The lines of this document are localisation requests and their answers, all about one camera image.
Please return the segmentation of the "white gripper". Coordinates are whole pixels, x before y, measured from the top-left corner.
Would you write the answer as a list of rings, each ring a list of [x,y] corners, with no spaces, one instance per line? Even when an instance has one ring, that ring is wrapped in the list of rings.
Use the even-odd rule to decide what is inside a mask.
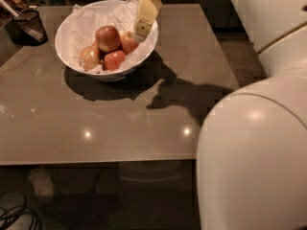
[[[143,42],[152,30],[152,26],[162,7],[161,0],[139,0],[132,37]]]

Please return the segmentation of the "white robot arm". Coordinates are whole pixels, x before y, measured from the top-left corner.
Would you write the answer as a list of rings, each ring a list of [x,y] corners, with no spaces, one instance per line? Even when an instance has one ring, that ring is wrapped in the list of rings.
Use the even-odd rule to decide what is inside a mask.
[[[204,120],[201,230],[306,230],[307,0],[230,1],[267,77]]]

